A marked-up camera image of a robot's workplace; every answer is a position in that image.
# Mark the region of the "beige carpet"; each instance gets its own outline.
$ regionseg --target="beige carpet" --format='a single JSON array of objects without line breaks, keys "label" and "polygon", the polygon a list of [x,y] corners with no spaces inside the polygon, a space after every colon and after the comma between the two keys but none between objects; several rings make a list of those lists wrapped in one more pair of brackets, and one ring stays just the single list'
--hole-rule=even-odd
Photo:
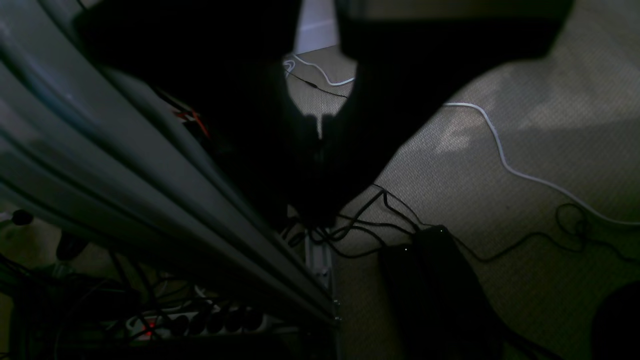
[{"label": "beige carpet", "polygon": [[[579,1],[548,58],[503,65],[451,100],[488,112],[515,169],[560,184],[607,216],[639,221],[639,20],[638,2]],[[480,55],[469,54],[468,60]],[[398,54],[399,66],[403,56],[410,53]],[[334,82],[355,69],[337,48],[301,57],[318,63]],[[294,73],[326,90],[350,90],[350,85],[326,86],[316,69],[300,63]],[[297,79],[288,82],[304,113],[335,113],[344,100]],[[483,118],[472,109],[442,109],[399,151],[378,183],[406,200],[423,221],[446,225],[484,256],[531,231],[572,240],[554,222],[555,208],[568,198],[507,173]],[[344,212],[353,214],[372,194]],[[394,219],[381,204],[364,218]],[[384,234],[389,243],[408,241],[402,234]],[[638,232],[598,227],[593,237],[640,256]],[[348,253],[375,246],[360,234],[340,245]],[[614,289],[640,280],[640,268],[621,263],[608,250],[569,254],[542,239],[491,264],[470,262],[502,319],[566,359],[590,357],[596,307]],[[346,359],[402,359],[376,256],[339,259],[337,276]],[[520,357],[510,348],[506,355]]]}]

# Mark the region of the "white wall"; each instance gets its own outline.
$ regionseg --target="white wall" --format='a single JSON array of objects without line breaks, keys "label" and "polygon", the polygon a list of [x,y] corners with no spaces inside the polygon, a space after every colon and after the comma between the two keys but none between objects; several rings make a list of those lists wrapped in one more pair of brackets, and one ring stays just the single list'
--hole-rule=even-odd
[{"label": "white wall", "polygon": [[333,0],[303,0],[294,54],[336,45],[338,38]]}]

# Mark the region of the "red wire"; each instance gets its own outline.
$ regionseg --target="red wire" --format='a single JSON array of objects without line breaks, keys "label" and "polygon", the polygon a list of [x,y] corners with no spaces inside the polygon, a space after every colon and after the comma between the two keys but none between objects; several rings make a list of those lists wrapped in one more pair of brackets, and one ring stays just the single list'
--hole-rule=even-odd
[{"label": "red wire", "polygon": [[192,111],[191,114],[193,115],[193,118],[196,119],[196,121],[198,122],[198,125],[200,125],[200,128],[204,132],[204,135],[207,135],[208,138],[211,138],[211,136],[209,135],[209,131],[207,130],[206,127],[204,127],[204,124],[202,123],[202,121],[198,117],[198,114],[196,114],[195,111]]}]

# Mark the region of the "power strip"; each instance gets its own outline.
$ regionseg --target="power strip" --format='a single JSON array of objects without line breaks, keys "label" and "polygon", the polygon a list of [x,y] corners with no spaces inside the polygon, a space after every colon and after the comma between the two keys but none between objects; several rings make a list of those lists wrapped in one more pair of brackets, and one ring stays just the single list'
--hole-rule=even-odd
[{"label": "power strip", "polygon": [[[162,339],[181,338],[184,336],[228,336],[240,334],[256,334],[265,332],[279,319],[246,308],[244,312],[238,307],[232,307],[228,311],[222,311],[216,306],[210,314],[200,312],[167,314],[172,320],[172,326],[163,326],[164,319],[158,315],[145,316],[145,320],[153,328],[154,332]],[[145,329],[140,319],[136,319],[129,328],[130,336],[139,334]],[[151,331],[139,336],[135,341],[148,341],[152,336]]]}]

